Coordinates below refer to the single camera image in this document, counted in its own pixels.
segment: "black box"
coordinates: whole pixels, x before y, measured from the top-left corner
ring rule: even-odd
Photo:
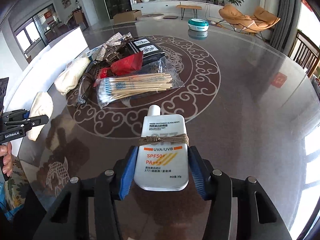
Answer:
[[[162,57],[165,57],[164,51],[160,49],[156,44],[149,41],[148,38],[141,38],[135,41],[130,41],[126,44],[126,50],[129,52],[129,55],[133,55],[140,51],[143,51],[143,66],[157,61]]]

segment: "teal lid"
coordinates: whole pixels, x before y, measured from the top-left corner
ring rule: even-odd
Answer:
[[[209,23],[202,19],[190,19],[188,23],[194,26],[201,26],[201,27],[209,26]]]

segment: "human hand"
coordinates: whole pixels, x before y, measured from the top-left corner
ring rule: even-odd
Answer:
[[[2,171],[4,174],[7,174],[8,177],[12,174],[13,169],[13,157],[12,157],[12,145],[11,142],[8,142],[8,145],[0,145],[0,156],[3,157],[3,168]]]

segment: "dining table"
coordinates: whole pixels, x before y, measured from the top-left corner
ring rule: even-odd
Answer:
[[[151,105],[181,114],[189,144],[231,178],[255,177],[277,208],[292,239],[320,197],[320,102],[304,70],[263,40],[216,26],[207,32],[188,22],[162,19],[88,28],[89,49],[130,32],[161,48],[184,87],[123,98],[100,108],[95,90],[75,107],[78,90],[48,90],[53,113],[38,139],[24,138],[19,159],[48,210],[72,177],[93,178],[138,145]],[[197,193],[192,175],[181,191],[147,191],[131,185],[116,201],[123,239],[202,239],[210,201]],[[93,200],[89,229],[95,237]],[[236,239],[237,201],[232,198],[230,239]]]

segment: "white tv cabinet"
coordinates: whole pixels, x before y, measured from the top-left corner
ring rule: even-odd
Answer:
[[[214,5],[213,3],[205,3],[199,1],[178,1],[178,0],[158,0],[143,3],[132,4],[132,10],[141,10],[142,14],[163,13],[164,15],[175,15],[181,17],[181,9],[176,8],[177,5],[194,5],[201,6],[202,10],[198,10],[199,19],[208,19],[212,21],[222,20],[219,15],[221,5]],[[194,18],[193,10],[185,10],[185,17]]]

